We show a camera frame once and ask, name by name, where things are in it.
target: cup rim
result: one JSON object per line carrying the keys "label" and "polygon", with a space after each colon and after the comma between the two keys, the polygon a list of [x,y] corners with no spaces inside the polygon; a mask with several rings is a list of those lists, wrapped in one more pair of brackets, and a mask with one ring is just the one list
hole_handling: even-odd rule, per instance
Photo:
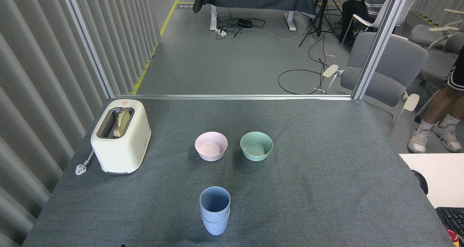
{"label": "cup rim", "polygon": [[[220,211],[218,211],[218,212],[212,212],[212,211],[210,211],[210,210],[207,210],[207,209],[204,208],[203,205],[202,205],[202,195],[203,195],[203,193],[204,193],[206,190],[208,190],[208,189],[210,189],[210,188],[215,188],[215,187],[224,189],[224,191],[227,192],[227,195],[229,196],[229,202],[227,203],[227,206],[226,206],[224,209],[222,209],[222,210],[220,210]],[[227,208],[229,208],[229,212],[230,212],[231,194],[230,194],[229,191],[227,191],[227,189],[225,189],[224,187],[217,186],[217,185],[215,185],[215,186],[210,186],[210,187],[206,188],[205,190],[203,190],[203,192],[200,194],[199,203],[200,203],[200,207],[202,207],[205,211],[207,211],[207,212],[209,212],[209,213],[211,213],[211,214],[220,213],[220,212],[224,211],[224,210],[227,209]]]}
{"label": "cup rim", "polygon": [[[197,148],[197,141],[198,141],[198,139],[199,139],[201,136],[203,136],[203,135],[205,135],[205,134],[207,134],[207,133],[217,133],[217,134],[221,135],[221,136],[225,139],[225,148],[224,148],[224,150],[221,151],[221,153],[219,153],[219,154],[217,154],[217,155],[214,155],[214,156],[208,156],[208,155],[204,155],[204,154],[202,154],[202,153],[199,152],[199,150],[198,150],[198,148]],[[224,134],[219,133],[219,132],[217,132],[217,131],[208,131],[208,132],[202,133],[202,134],[199,135],[199,136],[197,137],[197,139],[195,140],[195,150],[197,151],[197,153],[199,153],[199,154],[202,155],[202,156],[206,156],[207,158],[213,158],[213,157],[215,157],[215,156],[220,156],[221,154],[223,154],[223,153],[227,150],[227,147],[228,147],[228,146],[229,146],[229,141],[227,141],[226,136],[224,136]]]}
{"label": "cup rim", "polygon": [[248,134],[250,134],[250,133],[261,133],[261,134],[264,134],[265,136],[267,136],[267,138],[269,138],[269,140],[270,140],[270,149],[269,149],[269,152],[265,153],[264,155],[260,155],[260,156],[266,156],[266,155],[268,155],[268,154],[272,151],[272,149],[274,148],[274,141],[272,141],[272,138],[270,138],[270,136],[269,136],[268,134],[266,134],[266,133],[264,133],[264,132],[260,132],[260,131],[251,131],[251,132],[248,132],[248,133],[246,133],[245,135],[243,135],[242,138],[240,138],[240,148],[242,149],[242,151],[243,151],[244,153],[247,153],[247,154],[250,155],[250,156],[255,156],[255,155],[252,155],[252,154],[250,154],[250,153],[248,153],[248,152],[245,152],[245,149],[242,147],[242,139],[243,139],[243,137],[246,136],[246,135],[248,135]]}

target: tripod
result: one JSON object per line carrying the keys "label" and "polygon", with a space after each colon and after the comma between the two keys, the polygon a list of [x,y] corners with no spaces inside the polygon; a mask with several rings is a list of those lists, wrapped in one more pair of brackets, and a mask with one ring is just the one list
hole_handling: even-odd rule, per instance
{"label": "tripod", "polygon": [[[320,33],[321,32],[325,32],[325,33],[332,33],[332,34],[335,34],[335,30],[334,28],[332,27],[332,25],[330,24],[330,21],[327,19],[327,17],[325,16],[324,12],[325,11],[340,11],[341,13],[341,10],[340,8],[338,7],[337,3],[335,2],[335,0],[332,0],[333,3],[335,4],[335,6],[337,7],[337,9],[327,9],[327,1],[328,0],[316,0],[316,6],[318,6],[318,3],[321,2],[321,6],[320,6],[320,9],[319,9],[319,12],[318,14],[316,15],[316,17],[312,20],[312,22],[306,27],[306,29],[309,29],[309,31],[306,33],[306,36],[303,38],[303,40],[300,42],[300,45],[298,45],[298,47],[301,47],[301,45],[303,44],[303,42],[305,41],[306,37],[308,37],[308,35],[310,34],[313,34],[313,33],[316,33],[317,36],[319,37],[320,36]],[[322,29],[322,22],[323,22],[323,18],[327,21],[328,25],[330,26],[330,31],[326,31],[326,30],[323,30]]]}

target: white sock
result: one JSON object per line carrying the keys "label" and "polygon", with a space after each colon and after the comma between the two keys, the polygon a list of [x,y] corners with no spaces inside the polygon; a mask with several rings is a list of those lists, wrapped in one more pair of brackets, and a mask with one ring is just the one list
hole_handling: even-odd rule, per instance
{"label": "white sock", "polygon": [[424,120],[422,120],[422,121],[420,122],[420,125],[419,125],[419,127],[417,128],[417,130],[419,130],[419,131],[431,130],[431,129],[432,129],[432,126],[433,126],[433,124],[429,124],[429,123],[425,122]]}
{"label": "white sock", "polygon": [[454,125],[456,126],[461,120],[458,120],[457,118],[451,117],[451,115],[446,115],[444,119],[438,124],[439,127],[445,128],[449,125]]}

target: keyboard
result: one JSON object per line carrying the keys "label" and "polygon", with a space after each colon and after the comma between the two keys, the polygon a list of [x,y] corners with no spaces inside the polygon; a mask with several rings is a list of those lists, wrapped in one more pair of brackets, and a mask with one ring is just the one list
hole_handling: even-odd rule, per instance
{"label": "keyboard", "polygon": [[457,233],[462,241],[464,238],[464,208],[437,207],[436,212],[441,217],[443,225]]}

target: toaster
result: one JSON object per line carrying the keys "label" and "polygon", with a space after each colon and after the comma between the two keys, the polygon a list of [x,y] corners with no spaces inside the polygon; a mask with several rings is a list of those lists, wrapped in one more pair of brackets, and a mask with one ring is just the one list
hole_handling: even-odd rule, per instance
{"label": "toaster", "polygon": [[[115,129],[124,113],[125,128]],[[129,174],[139,168],[150,140],[151,129],[144,105],[138,100],[114,100],[101,115],[91,144],[101,169],[111,174]]]}

